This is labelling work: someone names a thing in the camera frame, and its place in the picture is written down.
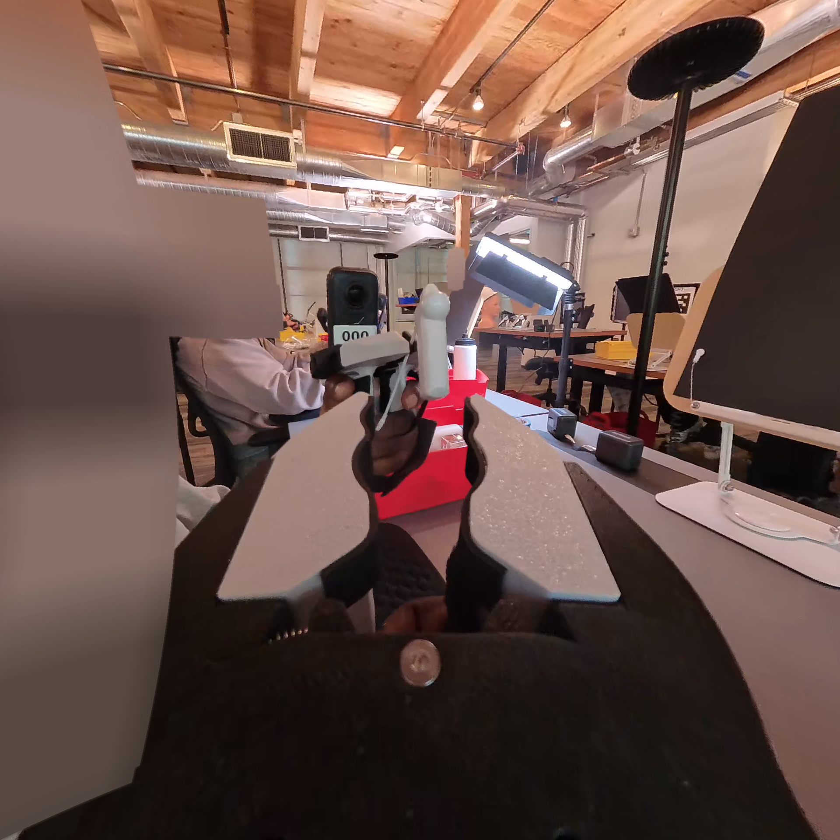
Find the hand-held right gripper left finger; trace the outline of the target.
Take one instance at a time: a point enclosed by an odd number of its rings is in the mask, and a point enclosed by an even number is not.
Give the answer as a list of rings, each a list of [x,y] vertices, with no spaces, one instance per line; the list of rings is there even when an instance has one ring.
[[[358,473],[369,397],[314,420],[273,458],[217,590],[220,602],[279,601],[310,614],[320,601],[368,599],[376,576],[377,525]]]

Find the black foam board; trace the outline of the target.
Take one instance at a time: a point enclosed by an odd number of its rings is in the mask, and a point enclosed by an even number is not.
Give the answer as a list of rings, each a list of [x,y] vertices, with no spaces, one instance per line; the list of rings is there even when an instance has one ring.
[[[704,402],[838,432],[839,90],[803,100],[700,330]]]

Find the black light panel stand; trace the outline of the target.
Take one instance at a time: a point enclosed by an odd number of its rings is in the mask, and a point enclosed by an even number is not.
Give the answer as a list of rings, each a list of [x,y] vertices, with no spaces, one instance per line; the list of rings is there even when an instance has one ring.
[[[557,392],[553,403],[556,408],[565,407],[566,388],[571,368],[571,344],[572,330],[574,326],[574,300],[580,291],[575,281],[563,292],[562,295],[562,337],[560,346],[560,362],[557,378]]]

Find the silver air duct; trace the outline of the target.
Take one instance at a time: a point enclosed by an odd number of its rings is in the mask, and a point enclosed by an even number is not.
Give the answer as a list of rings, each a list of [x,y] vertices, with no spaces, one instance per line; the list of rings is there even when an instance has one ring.
[[[838,1],[782,1],[751,14],[764,29],[763,43],[746,66],[725,80],[694,93],[691,107],[697,109],[734,91],[739,91],[768,70],[805,47],[838,30]],[[559,195],[568,185],[584,178],[603,150],[618,155],[641,149],[641,139],[674,117],[676,99],[643,101],[625,89],[622,95],[600,106],[591,127],[550,149],[543,157],[543,175],[532,184],[531,197]]]

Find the person's left hand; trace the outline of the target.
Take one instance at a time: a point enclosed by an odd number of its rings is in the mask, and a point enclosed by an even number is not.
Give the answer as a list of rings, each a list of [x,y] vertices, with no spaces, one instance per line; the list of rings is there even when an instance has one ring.
[[[331,376],[324,382],[320,414],[350,399],[355,393],[354,380],[343,374]],[[372,471],[377,476],[389,476],[404,467],[417,444],[417,418],[421,407],[419,391],[414,381],[403,390],[402,408],[389,413],[384,425],[374,432],[371,444]]]

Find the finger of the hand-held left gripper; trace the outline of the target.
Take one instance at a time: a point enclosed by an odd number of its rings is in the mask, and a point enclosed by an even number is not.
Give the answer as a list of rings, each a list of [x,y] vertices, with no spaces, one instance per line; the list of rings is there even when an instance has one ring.
[[[374,378],[375,372],[410,353],[410,342],[396,332],[380,332],[344,342],[339,348],[339,373],[351,379]]]

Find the red bag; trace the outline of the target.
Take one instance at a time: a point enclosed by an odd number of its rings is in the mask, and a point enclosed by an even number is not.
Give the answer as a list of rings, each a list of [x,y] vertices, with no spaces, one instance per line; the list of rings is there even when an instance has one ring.
[[[655,448],[657,443],[658,424],[645,413],[640,413],[635,425],[635,431],[628,430],[629,413],[610,411],[608,413],[593,412],[582,419],[582,423],[601,431],[614,431],[631,434],[640,438],[647,448]]]

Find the black floor lamp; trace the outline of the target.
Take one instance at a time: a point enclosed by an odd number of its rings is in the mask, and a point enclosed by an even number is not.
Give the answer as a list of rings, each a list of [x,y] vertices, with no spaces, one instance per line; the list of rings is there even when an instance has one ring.
[[[391,328],[391,272],[390,266],[392,261],[398,258],[398,254],[380,251],[374,254],[374,258],[379,260],[383,266],[384,270],[384,291],[379,296],[379,321],[378,321],[378,330],[383,332],[388,332]]]

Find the white cylindrical plastic gadget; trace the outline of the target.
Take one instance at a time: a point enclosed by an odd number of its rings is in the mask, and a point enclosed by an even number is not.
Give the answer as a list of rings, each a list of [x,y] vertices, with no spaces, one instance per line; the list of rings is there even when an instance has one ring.
[[[441,400],[448,394],[449,306],[448,295],[432,284],[425,286],[416,307],[414,339],[418,391],[424,402]]]

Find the wooden desk with yellow box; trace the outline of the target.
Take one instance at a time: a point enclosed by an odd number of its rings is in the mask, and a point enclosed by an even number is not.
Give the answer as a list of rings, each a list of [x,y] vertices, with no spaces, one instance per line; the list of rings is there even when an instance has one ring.
[[[580,419],[591,413],[623,412],[629,406],[634,385],[634,367],[617,360],[604,360],[595,353],[571,356],[570,409]],[[663,391],[666,369],[650,367],[644,384],[642,411],[658,419],[670,415]]]

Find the red plastic bin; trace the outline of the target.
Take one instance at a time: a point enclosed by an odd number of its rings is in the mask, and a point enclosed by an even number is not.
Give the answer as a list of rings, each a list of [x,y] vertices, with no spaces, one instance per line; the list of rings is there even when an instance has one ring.
[[[476,369],[476,377],[472,380],[456,380],[454,371],[448,371],[448,394],[442,399],[429,402],[423,416],[438,426],[463,426],[465,401],[471,396],[485,396],[487,393],[488,376]]]
[[[440,507],[466,497],[467,447],[429,451],[425,461],[387,495],[375,497],[381,520]]]

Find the black pole with round disk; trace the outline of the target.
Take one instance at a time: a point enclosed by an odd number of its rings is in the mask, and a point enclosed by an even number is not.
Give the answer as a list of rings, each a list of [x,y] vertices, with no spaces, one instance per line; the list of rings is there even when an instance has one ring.
[[[763,25],[751,17],[717,18],[684,29],[657,43],[635,61],[629,72],[628,90],[636,98],[646,101],[675,100],[665,180],[637,342],[633,388],[628,404],[626,432],[634,437],[644,397],[692,95],[699,89],[717,85],[747,65],[759,52],[763,37]]]

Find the white air vent grille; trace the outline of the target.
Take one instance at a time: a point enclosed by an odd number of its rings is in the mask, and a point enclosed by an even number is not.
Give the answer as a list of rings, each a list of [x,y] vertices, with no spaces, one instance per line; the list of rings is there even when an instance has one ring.
[[[229,160],[284,169],[297,167],[293,133],[260,129],[238,122],[223,122],[223,129]]]

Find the black teleprompter hood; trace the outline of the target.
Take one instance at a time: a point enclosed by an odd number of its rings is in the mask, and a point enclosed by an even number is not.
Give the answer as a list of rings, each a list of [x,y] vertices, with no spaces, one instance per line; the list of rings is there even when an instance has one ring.
[[[644,313],[646,310],[648,282],[648,276],[627,277],[616,281],[612,293],[612,322],[626,323],[629,315]],[[658,284],[658,297],[655,311],[657,313],[681,313],[673,283],[670,275],[667,273],[661,276]]]

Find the white metal stand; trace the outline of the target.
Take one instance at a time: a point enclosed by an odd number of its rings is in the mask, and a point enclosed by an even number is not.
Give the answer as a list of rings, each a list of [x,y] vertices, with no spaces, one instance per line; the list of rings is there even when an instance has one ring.
[[[733,426],[721,424],[717,483],[660,492],[657,503],[815,582],[839,587],[839,529],[755,497],[731,478]]]

